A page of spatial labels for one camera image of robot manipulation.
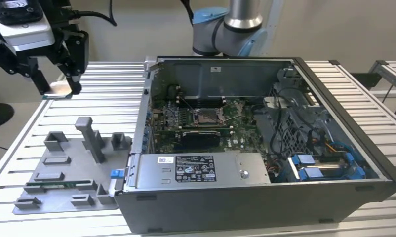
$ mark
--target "green circuit board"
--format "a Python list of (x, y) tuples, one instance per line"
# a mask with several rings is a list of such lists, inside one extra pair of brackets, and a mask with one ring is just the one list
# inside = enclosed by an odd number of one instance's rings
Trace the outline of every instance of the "green circuit board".
[[(243, 101), (226, 100), (218, 108), (178, 108), (161, 106), (154, 110), (154, 152), (198, 153), (241, 151), (242, 153), (266, 153), (251, 106)], [(185, 132), (215, 132), (219, 144), (209, 148), (181, 148), (181, 136)]]

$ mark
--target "power supply label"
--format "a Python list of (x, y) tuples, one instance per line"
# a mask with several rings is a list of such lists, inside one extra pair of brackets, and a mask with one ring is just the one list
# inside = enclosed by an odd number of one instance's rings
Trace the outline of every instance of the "power supply label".
[(214, 182), (217, 180), (213, 156), (177, 156), (177, 182)]

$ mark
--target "motherboard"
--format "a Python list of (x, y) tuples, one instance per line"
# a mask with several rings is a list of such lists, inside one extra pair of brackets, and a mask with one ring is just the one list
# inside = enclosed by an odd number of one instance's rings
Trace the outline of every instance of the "motherboard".
[(154, 151), (267, 153), (245, 99), (157, 101), (151, 109)]

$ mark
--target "white wall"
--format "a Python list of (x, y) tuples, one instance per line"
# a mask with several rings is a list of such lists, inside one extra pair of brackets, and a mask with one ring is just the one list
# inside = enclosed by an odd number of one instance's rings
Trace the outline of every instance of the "white wall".
[[(267, 16), (271, 0), (261, 0)], [(396, 0), (283, 0), (269, 55), (337, 59), (365, 71), (377, 59), (396, 60)], [(107, 14), (107, 0), (71, 0), (73, 8)], [(227, 0), (193, 0), (191, 7), (227, 6)], [(98, 18), (81, 19), (90, 33), (90, 60), (139, 61), (145, 55), (189, 55), (191, 28), (178, 0), (114, 0), (114, 28)], [(53, 65), (42, 67), (49, 80)], [(0, 101), (39, 100), (34, 86), (0, 68)]]
[(396, 0), (283, 0), (269, 55), (337, 59), (349, 71), (396, 60)]
[[(71, 6), (107, 15), (107, 2), (71, 0)], [(207, 6), (227, 6), (227, 0), (191, 1), (193, 9)], [(191, 27), (178, 0), (114, 0), (113, 14), (118, 23), (115, 28), (99, 18), (81, 19), (79, 29), (90, 34), (91, 61), (142, 61), (146, 55), (190, 55)], [(58, 77), (58, 69), (50, 63), (41, 69), (49, 81)], [(0, 68), (0, 101), (39, 99), (33, 84)]]

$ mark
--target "metal rail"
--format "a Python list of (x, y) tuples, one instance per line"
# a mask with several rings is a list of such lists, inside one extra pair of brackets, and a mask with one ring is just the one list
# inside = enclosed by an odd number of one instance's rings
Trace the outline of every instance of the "metal rail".
[(396, 87), (396, 61), (375, 61), (369, 72), (378, 73)]
[[(339, 65), (307, 61), (326, 88), (341, 102), (370, 139), (396, 166), (396, 116)], [(118, 210), (13, 215), (22, 192), (45, 150), (49, 131), (79, 137), (73, 124), (91, 116), (102, 136), (122, 131), (133, 137), (142, 92), (141, 63), (90, 63), (82, 76), (82, 93), (69, 101), (43, 101), (0, 162), (0, 236), (126, 236), (133, 235)], [(338, 224), (179, 234), (177, 237), (226, 236), (396, 236), (396, 194), (367, 203)]]

